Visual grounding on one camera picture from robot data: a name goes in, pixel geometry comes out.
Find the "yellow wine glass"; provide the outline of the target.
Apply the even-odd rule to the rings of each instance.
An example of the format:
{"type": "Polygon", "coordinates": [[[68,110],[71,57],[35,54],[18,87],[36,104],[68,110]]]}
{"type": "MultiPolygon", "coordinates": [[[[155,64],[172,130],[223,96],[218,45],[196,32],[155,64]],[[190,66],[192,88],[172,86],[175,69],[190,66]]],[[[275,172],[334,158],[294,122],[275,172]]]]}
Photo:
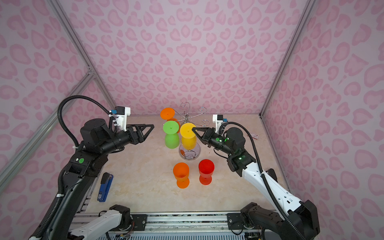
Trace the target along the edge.
{"type": "Polygon", "coordinates": [[[192,128],[196,127],[192,123],[185,123],[181,126],[180,134],[182,136],[182,145],[186,150],[192,150],[195,148],[197,143],[197,137],[192,131],[192,128]]]}

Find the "red wine glass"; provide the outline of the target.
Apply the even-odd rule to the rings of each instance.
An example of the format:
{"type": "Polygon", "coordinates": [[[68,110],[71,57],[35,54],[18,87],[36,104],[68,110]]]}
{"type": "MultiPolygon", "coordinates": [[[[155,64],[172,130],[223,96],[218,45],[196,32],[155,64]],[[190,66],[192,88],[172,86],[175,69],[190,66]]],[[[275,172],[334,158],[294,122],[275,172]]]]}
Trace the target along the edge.
{"type": "Polygon", "coordinates": [[[202,185],[209,185],[212,182],[212,175],[215,170],[215,165],[211,160],[204,159],[199,163],[199,181],[202,185]]]}

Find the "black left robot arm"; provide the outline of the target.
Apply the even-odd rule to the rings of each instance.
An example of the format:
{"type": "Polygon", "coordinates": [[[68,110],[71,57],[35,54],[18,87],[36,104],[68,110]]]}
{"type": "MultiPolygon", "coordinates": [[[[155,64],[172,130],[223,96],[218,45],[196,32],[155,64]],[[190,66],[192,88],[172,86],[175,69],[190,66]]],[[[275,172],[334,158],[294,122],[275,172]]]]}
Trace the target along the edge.
{"type": "Polygon", "coordinates": [[[31,240],[94,240],[116,228],[128,228],[129,209],[115,207],[88,225],[70,230],[73,218],[88,189],[99,176],[108,155],[126,145],[143,143],[154,125],[127,125],[119,132],[111,130],[103,119],[92,119],[81,128],[83,142],[58,176],[58,192],[31,240]]]}

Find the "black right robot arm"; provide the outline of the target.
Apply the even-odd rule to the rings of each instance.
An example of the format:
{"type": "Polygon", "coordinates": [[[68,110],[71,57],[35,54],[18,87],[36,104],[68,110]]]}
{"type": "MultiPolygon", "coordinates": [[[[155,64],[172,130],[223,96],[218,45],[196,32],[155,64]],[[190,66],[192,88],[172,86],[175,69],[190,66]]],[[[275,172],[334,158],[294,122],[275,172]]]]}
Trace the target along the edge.
{"type": "Polygon", "coordinates": [[[243,227],[270,230],[282,240],[313,240],[320,233],[315,204],[291,194],[263,169],[253,138],[253,153],[245,148],[245,137],[251,133],[244,126],[229,122],[218,130],[193,127],[192,131],[204,145],[227,154],[230,170],[251,183],[275,208],[272,211],[256,203],[248,204],[241,209],[243,227]]]}

